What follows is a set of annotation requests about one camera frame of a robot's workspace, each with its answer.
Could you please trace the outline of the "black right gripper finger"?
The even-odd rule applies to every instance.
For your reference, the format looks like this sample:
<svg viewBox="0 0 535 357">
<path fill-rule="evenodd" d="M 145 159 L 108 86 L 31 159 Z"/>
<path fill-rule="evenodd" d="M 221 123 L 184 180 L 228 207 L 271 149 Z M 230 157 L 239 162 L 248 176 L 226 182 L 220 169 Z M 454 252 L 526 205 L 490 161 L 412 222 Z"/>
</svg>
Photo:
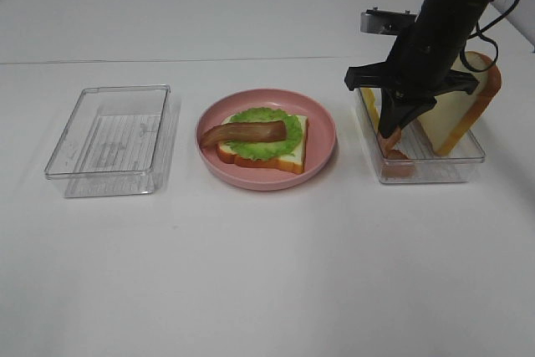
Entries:
<svg viewBox="0 0 535 357">
<path fill-rule="evenodd" d="M 413 99 L 411 101 L 402 102 L 398 106 L 399 121 L 397 126 L 400 129 L 405 128 L 420 115 L 432 110 L 435 105 L 435 99 Z"/>
<path fill-rule="evenodd" d="M 405 104 L 391 93 L 381 94 L 381 110 L 378 131 L 383 138 L 391 137 L 397 129 L 402 128 L 405 117 Z"/>
</svg>

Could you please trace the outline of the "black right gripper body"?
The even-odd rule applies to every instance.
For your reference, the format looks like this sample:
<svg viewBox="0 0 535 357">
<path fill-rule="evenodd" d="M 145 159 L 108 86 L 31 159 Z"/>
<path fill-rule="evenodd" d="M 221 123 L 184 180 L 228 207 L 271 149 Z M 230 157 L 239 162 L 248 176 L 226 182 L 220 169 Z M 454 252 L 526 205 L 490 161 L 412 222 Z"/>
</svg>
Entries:
<svg viewBox="0 0 535 357">
<path fill-rule="evenodd" d="M 387 59 L 349 68 L 346 85 L 380 88 L 402 104 L 415 105 L 433 105 L 440 92 L 470 89 L 471 81 L 450 78 L 450 69 L 491 1 L 424 0 Z"/>
</svg>

